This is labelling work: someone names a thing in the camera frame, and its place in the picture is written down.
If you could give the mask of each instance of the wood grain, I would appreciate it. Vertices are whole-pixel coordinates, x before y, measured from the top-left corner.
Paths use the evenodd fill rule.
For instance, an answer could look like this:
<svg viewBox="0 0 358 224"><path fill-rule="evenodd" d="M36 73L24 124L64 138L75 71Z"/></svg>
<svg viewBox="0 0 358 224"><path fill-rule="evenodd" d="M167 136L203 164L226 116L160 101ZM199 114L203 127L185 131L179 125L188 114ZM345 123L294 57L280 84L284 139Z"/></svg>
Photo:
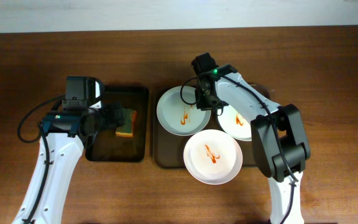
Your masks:
<svg viewBox="0 0 358 224"><path fill-rule="evenodd" d="M65 91L65 77L143 85L150 95L193 77L195 56L209 51L275 101L301 109L311 159L301 186L307 223L358 223L358 26L125 32L0 34L0 223L13 221L34 171L38 144L21 143L19 120ZM35 136L48 108L30 117ZM267 179L242 169L231 182L205 185L185 170L143 162L80 158L62 223L254 223L269 219Z"/></svg>

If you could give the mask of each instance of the brown tray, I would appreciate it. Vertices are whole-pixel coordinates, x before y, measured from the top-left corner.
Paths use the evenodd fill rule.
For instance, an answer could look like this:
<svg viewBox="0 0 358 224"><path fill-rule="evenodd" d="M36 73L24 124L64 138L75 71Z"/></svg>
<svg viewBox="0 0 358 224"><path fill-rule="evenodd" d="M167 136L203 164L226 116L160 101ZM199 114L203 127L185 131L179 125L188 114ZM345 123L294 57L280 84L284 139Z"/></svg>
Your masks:
<svg viewBox="0 0 358 224"><path fill-rule="evenodd" d="M85 151L85 157L89 161L140 162L144 158L149 90L141 86L106 86L102 103L110 104L116 101L119 101L123 108L137 111L134 137L117 137L115 129L100 132L93 146Z"/></svg>
<svg viewBox="0 0 358 224"><path fill-rule="evenodd" d="M262 85L251 85L264 97L270 99L269 92ZM161 126L157 118L157 104L161 96L171 88L164 88L154 94L153 100L153 146L152 155L155 163L162 168L185 168L185 162L183 161L183 150L185 148L187 140L191 136L176 136L169 133ZM221 130L218 123L218 116L216 113L211 114L211 119L204 129L217 129ZM242 166L243 167L255 167L254 154L252 153L252 143L250 141L236 140L242 151Z"/></svg>

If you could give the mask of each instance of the white wall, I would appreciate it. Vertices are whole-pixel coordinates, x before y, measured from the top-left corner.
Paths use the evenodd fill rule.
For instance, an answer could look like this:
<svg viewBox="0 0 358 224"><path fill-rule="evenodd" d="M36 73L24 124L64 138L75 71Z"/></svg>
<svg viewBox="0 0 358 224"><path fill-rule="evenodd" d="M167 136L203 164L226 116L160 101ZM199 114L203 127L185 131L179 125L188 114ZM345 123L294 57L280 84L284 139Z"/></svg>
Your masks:
<svg viewBox="0 0 358 224"><path fill-rule="evenodd" d="M358 0L0 0L0 32L358 24Z"/></svg>

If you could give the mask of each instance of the plate rim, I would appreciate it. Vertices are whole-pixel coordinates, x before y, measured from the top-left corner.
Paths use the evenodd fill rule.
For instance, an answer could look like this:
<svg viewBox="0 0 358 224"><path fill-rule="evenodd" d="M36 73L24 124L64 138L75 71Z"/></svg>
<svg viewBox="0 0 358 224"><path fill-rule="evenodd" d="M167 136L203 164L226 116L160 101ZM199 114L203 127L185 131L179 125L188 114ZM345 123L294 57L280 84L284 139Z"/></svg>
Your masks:
<svg viewBox="0 0 358 224"><path fill-rule="evenodd" d="M226 132L224 132L224 131L221 131L221 130L217 130L217 129L205 129L205 130L202 130L202 131L219 131L219 132L221 132L221 133L224 133L224 134L227 134L230 138L233 138L230 134L228 134L228 133L226 133ZM190 139L191 138L189 138L189 140L187 140L187 142L186 142L186 144L185 144L185 148L183 149L183 161L185 162L185 167L186 167L186 170L190 173L190 175L192 175L196 180L198 180L198 181L200 181L200 182L202 182L202 183L204 183L204 184L209 184L209 185L221 185L221 184L225 184L225 183L228 183L228 182L230 182L232 179L234 179L239 173L240 173L240 170L241 170L241 168L242 168L242 151L241 151L241 147L240 147L240 145L239 145L239 143L236 141L236 140L234 140L233 139L233 142L236 144L236 146L238 146L238 148L239 148L239 152L240 152L240 160L241 160L241 162L240 162L240 168L239 168L239 170L236 172L236 174L235 174L235 176L233 177L233 178L231 178L231 179L229 179L229 180L227 180L227 181L225 181L225 182L221 182L221 183L217 183L217 184L215 184L215 183L208 183L208 182L205 182L205 181L203 181L203 180L200 180L199 178L197 178L197 177L195 177L191 172L190 172L190 170L187 168L188 166L187 166L187 164L188 164L188 160L189 160L189 158L188 157L185 157L185 153L187 152L187 151L189 151L189 149L187 149L186 150L186 146L187 146L187 144L188 144L188 142L190 141Z"/></svg>
<svg viewBox="0 0 358 224"><path fill-rule="evenodd" d="M173 87L173 88L167 90L167 91L158 99L157 108L156 108L156 110L155 110L155 113L156 113L156 115L157 115L158 122L159 122L159 123L161 124L161 126L162 126L166 131L168 131L169 133L174 134L174 135L176 135L176 136L191 136L191 135L194 135L194 134L196 134L196 133L198 133L198 132L204 130L204 128L208 125L208 123L209 123L209 121L210 121L210 119L211 119L211 111L205 111L205 116L208 116L208 120L207 120L207 122L205 123L205 125L204 125L200 130L198 130L198 131L196 131L196 132L191 132L190 134L177 134L177 133L174 133L174 132L168 130L168 129L161 123L161 121L160 121L160 116L158 115L158 108L161 107L161 106L160 106L161 98L163 98L164 95L167 94L169 91L174 91L174 90L176 90L176 89L178 89L178 88L180 89L180 88L182 88L182 86L176 86L176 87ZM184 87L183 87L183 90L184 90L184 89L186 89L186 91L187 91L187 90L195 90L196 88L194 88L194 87L192 87L192 86L184 86Z"/></svg>

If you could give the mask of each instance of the white plate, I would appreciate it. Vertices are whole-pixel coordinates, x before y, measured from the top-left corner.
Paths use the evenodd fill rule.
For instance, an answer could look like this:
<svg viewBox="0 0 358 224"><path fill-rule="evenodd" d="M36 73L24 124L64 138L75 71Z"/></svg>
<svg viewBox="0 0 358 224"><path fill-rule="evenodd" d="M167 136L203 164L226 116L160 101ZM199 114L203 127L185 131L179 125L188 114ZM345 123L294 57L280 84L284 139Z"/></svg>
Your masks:
<svg viewBox="0 0 358 224"><path fill-rule="evenodd" d="M183 160L194 178L217 185L229 182L239 173L242 152L230 135L209 129L189 139L183 151Z"/></svg>
<svg viewBox="0 0 358 224"><path fill-rule="evenodd" d="M218 122L224 132L241 141L251 141L251 126L232 106L225 106Z"/></svg>
<svg viewBox="0 0 358 224"><path fill-rule="evenodd" d="M211 117L211 111L201 111L196 105L190 106L180 98L180 88L177 86L166 91L157 104L157 118L160 124L170 133L188 136L201 131ZM189 103L196 101L195 88L185 86L183 99Z"/></svg>

